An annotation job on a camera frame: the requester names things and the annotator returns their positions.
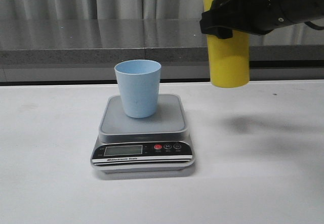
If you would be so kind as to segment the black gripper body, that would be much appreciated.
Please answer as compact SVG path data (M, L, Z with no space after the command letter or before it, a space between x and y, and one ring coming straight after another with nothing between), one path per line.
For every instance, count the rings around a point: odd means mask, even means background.
M314 30L323 26L313 23L323 18L323 0L244 0L247 32L265 35L269 32L304 23Z

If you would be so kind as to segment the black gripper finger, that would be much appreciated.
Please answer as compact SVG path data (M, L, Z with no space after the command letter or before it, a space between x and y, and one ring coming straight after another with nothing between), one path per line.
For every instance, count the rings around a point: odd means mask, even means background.
M234 31L246 33L244 0L204 0L199 24L203 34L219 39L232 38Z

